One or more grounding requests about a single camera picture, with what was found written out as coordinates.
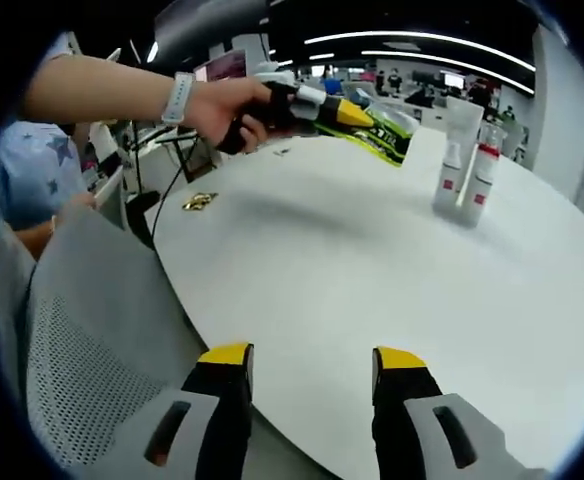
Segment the hand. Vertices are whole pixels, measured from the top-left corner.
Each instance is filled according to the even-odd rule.
[[[250,102],[269,103],[271,91],[255,78],[239,78],[218,82],[195,82],[185,112],[184,124],[196,128],[202,137],[218,145],[228,133],[232,120]],[[267,140],[265,126],[249,115],[243,115],[241,136],[244,152],[249,153]]]
[[[74,195],[63,206],[63,208],[61,208],[61,210],[57,214],[56,224],[57,225],[60,224],[63,221],[63,219],[65,218],[67,210],[72,209],[76,205],[85,205],[85,206],[88,206],[90,208],[95,209],[96,208],[96,198],[94,198],[94,195],[92,195],[91,193],[87,193],[87,192],[86,193],[78,193],[78,194]]]

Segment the ceiling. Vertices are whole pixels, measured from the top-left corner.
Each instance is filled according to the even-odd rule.
[[[153,0],[147,3],[138,7],[135,21],[126,22],[124,28],[92,25],[89,29],[76,31],[83,52],[105,57],[121,47],[122,62],[135,65],[136,60],[129,47],[129,39],[132,38],[139,56],[145,59],[154,43],[154,17],[170,2]],[[400,0],[365,0],[357,3],[343,0],[275,0],[270,3],[274,5],[270,7],[269,22],[263,26],[255,24],[251,30],[268,33],[271,48],[277,50],[275,60],[294,60],[297,65],[307,65],[311,63],[308,60],[310,55],[322,53],[334,53],[335,57],[330,61],[360,60],[363,50],[388,51],[392,48],[385,45],[387,42],[410,42],[417,46],[419,53],[477,65],[534,87],[534,73],[520,65],[476,48],[441,40],[371,37],[304,44],[310,38],[357,31],[427,32],[476,42],[534,64],[532,35],[538,21],[534,13],[517,0],[492,0],[489,4],[457,0],[441,5],[436,5],[439,2]],[[229,40],[223,38],[222,25],[218,30],[217,43]],[[179,52],[180,55],[167,59],[162,66],[150,65],[149,68],[170,73],[177,68],[191,69],[208,59],[205,49],[191,51],[184,45]],[[191,57],[188,64],[182,64],[188,57]]]

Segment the table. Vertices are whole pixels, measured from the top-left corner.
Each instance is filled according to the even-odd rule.
[[[423,358],[526,466],[557,467],[584,430],[584,216],[502,157],[479,227],[450,224],[430,207],[444,148],[421,128],[396,168],[287,140],[187,185],[158,221],[202,339],[253,342],[256,408],[344,479],[378,477],[377,345]],[[197,192],[219,196],[183,211]]]

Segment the gold object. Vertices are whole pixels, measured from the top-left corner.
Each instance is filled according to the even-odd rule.
[[[207,207],[218,193],[197,193],[190,200],[183,204],[183,210],[199,211]]]

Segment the tabletop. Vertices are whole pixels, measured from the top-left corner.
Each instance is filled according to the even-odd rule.
[[[290,139],[171,195],[158,221],[202,339],[254,343],[256,408],[344,479],[378,476],[378,345],[423,358],[528,467],[557,467],[584,430],[584,216],[502,157],[479,227],[451,224],[431,209],[444,149],[421,128],[396,168]],[[199,192],[219,195],[182,210]]]

